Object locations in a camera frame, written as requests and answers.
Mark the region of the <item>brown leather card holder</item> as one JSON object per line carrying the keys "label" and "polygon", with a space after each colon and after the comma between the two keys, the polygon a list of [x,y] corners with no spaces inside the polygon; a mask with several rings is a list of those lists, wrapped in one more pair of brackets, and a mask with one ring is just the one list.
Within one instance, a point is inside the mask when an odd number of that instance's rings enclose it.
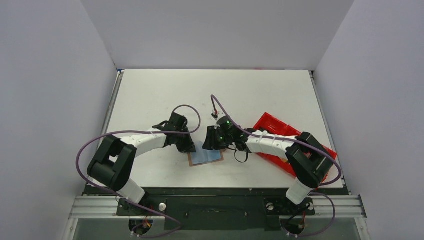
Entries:
{"label": "brown leather card holder", "polygon": [[224,150],[206,150],[203,149],[203,142],[195,143],[195,152],[188,154],[188,164],[190,167],[196,167],[224,160]]}

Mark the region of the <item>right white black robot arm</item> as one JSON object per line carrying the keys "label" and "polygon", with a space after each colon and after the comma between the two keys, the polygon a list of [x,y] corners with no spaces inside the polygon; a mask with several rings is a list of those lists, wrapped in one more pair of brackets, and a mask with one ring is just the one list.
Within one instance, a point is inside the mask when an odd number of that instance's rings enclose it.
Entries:
{"label": "right white black robot arm", "polygon": [[295,174],[286,198],[295,205],[317,189],[333,167],[329,152],[308,132],[296,136],[270,134],[253,128],[242,129],[228,116],[218,117],[207,127],[204,150],[224,150],[230,146],[249,154],[266,154],[285,159]]}

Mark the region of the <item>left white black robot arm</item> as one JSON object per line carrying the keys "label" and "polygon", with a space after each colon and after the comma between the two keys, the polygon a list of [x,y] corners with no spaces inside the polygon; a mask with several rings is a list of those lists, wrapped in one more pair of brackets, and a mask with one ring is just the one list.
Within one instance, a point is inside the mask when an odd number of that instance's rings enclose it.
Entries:
{"label": "left white black robot arm", "polygon": [[139,204],[146,198],[146,191],[130,179],[135,158],[171,145],[175,145],[183,154],[196,152],[187,125],[185,116],[173,112],[169,120],[154,125],[147,134],[121,138],[106,136],[87,168],[88,176],[123,198]]}

